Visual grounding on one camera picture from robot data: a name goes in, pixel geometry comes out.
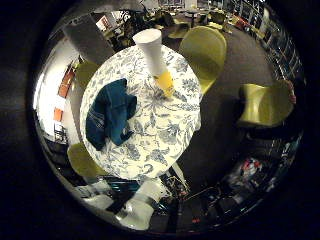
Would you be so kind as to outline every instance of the yellow-green chair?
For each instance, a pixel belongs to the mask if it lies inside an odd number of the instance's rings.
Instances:
[[[169,12],[163,12],[163,18],[165,24],[168,27],[175,26],[175,30],[168,35],[169,38],[183,38],[190,29],[189,23],[180,22],[177,19],[173,19],[172,15]]]
[[[223,69],[227,43],[218,31],[205,26],[192,28],[183,38],[179,52],[198,77],[205,94]]]
[[[98,68],[97,64],[88,61],[79,64],[76,68],[76,81],[83,90],[86,89],[91,77]]]
[[[67,154],[71,167],[80,176],[94,178],[107,175],[107,172],[94,162],[83,143],[71,145]]]
[[[278,81],[270,87],[243,84],[239,97],[245,102],[244,111],[237,124],[239,127],[276,127],[284,122],[293,110],[288,84]]]
[[[179,23],[176,24],[176,29],[174,32],[168,35],[169,38],[177,39],[177,38],[184,38],[187,32],[190,30],[189,23]]]

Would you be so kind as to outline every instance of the floral tablecloth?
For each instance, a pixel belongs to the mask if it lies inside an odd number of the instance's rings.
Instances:
[[[108,173],[130,180],[164,174],[188,147],[193,132],[200,127],[200,85],[186,60],[162,46],[162,54],[175,87],[171,100],[163,97],[149,74],[142,51],[133,46],[109,58],[94,74],[83,95],[80,131],[94,161]],[[135,115],[126,130],[133,135],[121,146],[106,139],[97,151],[86,139],[85,120],[99,90],[126,78],[127,93],[137,96]]]

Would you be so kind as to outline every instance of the yellow chair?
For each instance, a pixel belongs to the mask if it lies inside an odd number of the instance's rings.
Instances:
[[[292,92],[285,80],[270,87],[243,84],[239,97],[245,102],[244,111],[239,118],[239,127],[276,127],[293,110]]]
[[[223,35],[208,27],[192,28],[181,41],[179,52],[198,77],[205,94],[223,69],[227,43]]]
[[[107,175],[107,172],[94,162],[83,143],[71,145],[67,154],[71,167],[80,176],[94,178]]]
[[[83,90],[86,89],[91,77],[98,68],[97,64],[88,61],[81,63],[76,68],[76,81]]]

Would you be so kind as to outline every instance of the round table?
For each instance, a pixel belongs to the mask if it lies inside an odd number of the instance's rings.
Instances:
[[[175,93],[166,99],[149,74],[142,51],[133,46],[109,58],[91,78],[80,109],[80,131],[93,160],[108,173],[129,180],[164,174],[189,145],[200,127],[201,90],[197,77],[186,60],[162,46],[164,60],[174,80]],[[135,115],[127,121],[133,135],[116,146],[106,138],[97,151],[86,138],[85,120],[100,89],[106,84],[127,79],[127,94],[137,96]]]

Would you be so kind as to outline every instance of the teal cloth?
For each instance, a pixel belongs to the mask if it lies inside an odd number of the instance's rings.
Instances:
[[[137,105],[137,97],[126,93],[127,80],[122,78],[104,86],[91,105],[86,118],[86,136],[99,151],[110,138],[117,146],[128,140],[132,131],[123,133]]]

